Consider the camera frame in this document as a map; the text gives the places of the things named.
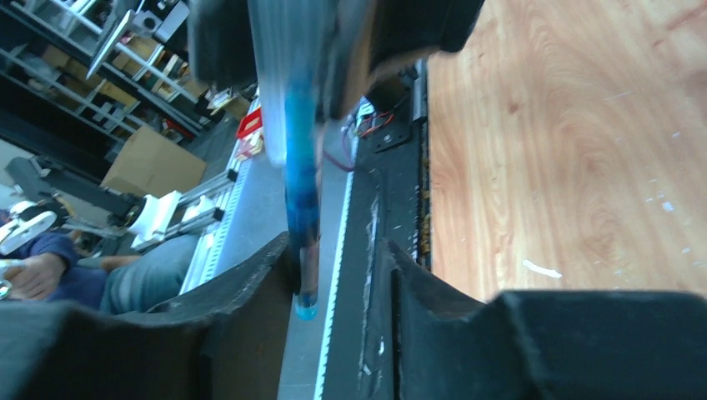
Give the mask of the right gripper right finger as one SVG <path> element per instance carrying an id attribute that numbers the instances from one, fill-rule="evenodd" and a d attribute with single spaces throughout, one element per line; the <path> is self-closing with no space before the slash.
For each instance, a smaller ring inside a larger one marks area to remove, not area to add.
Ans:
<path id="1" fill-rule="evenodd" d="M 703 399 L 706 300 L 505 291 L 480 302 L 381 245 L 380 399 Z"/>

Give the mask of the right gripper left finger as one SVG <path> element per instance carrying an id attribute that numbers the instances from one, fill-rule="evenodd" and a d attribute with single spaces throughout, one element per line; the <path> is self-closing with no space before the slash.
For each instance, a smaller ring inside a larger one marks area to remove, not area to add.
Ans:
<path id="1" fill-rule="evenodd" d="M 145 313 L 1 306 L 4 399 L 275 399 L 292 291 L 288 234 Z"/>

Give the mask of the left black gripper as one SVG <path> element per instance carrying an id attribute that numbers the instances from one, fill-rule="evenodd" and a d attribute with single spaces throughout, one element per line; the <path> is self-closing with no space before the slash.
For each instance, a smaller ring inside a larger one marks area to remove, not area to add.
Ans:
<path id="1" fill-rule="evenodd" d="M 320 119 L 340 120 L 371 88 L 374 69 L 412 56 L 457 53 L 484 0 L 326 1 L 320 53 Z"/>

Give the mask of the translucent blue pen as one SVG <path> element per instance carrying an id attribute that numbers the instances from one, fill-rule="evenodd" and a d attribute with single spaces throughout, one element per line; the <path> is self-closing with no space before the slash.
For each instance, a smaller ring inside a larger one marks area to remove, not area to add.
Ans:
<path id="1" fill-rule="evenodd" d="M 284 96 L 286 162 L 283 170 L 295 283 L 295 312 L 312 320 L 318 310 L 319 167 L 316 93 L 310 74 L 294 74 Z"/>

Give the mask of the clear pen cap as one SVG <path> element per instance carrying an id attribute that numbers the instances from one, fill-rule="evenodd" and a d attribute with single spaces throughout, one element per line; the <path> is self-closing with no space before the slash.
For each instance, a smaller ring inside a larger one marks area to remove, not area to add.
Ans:
<path id="1" fill-rule="evenodd" d="M 265 150 L 278 167 L 313 146 L 320 1 L 249 1 Z"/>

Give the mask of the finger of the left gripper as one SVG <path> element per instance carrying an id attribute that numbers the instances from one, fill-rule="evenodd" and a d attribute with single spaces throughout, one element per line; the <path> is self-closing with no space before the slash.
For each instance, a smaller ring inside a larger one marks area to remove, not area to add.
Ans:
<path id="1" fill-rule="evenodd" d="M 216 88 L 257 80 L 248 2 L 198 0 L 188 5 L 188 55 L 195 79 Z"/>

